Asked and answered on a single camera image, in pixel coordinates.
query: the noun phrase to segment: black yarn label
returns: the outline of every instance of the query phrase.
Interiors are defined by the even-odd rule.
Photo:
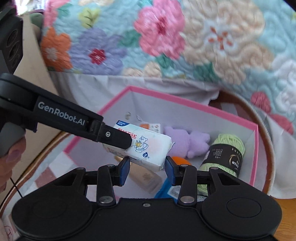
[[[242,154],[238,149],[227,144],[215,144],[210,146],[203,164],[216,163],[233,170],[239,175],[242,163]]]

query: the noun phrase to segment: orange flower pattern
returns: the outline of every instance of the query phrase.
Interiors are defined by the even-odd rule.
[[[70,47],[70,36],[65,33],[57,35],[54,28],[50,27],[41,42],[41,53],[46,66],[59,72],[73,68],[67,53]]]

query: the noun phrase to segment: screw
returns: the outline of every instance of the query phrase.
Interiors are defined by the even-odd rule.
[[[103,197],[100,197],[99,198],[99,201],[100,201],[100,203],[111,203],[111,202],[113,202],[113,197],[110,197],[110,196],[103,196]]]
[[[180,198],[180,201],[182,203],[193,203],[194,202],[194,197],[191,197],[191,196],[183,196]]]

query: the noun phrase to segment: purple plush toy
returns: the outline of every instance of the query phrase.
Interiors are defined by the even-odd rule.
[[[209,150],[210,135],[207,133],[193,131],[188,134],[185,130],[173,129],[170,126],[166,126],[164,131],[165,135],[171,137],[175,143],[168,153],[169,156],[193,158]]]

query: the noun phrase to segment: cardboard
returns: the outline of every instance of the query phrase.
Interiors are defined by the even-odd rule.
[[[54,94],[57,91],[51,81],[41,56],[39,45],[35,38],[32,29],[29,15],[23,17],[23,58],[15,71],[15,75],[29,81],[43,89],[46,89]],[[33,133],[27,131],[26,141],[27,148],[20,162],[14,167],[12,171],[12,179],[17,181],[31,162],[38,156],[38,154],[56,137],[59,130],[38,124],[38,131]],[[13,187],[11,181],[7,182],[6,190],[0,193],[0,203],[4,200],[9,190]]]

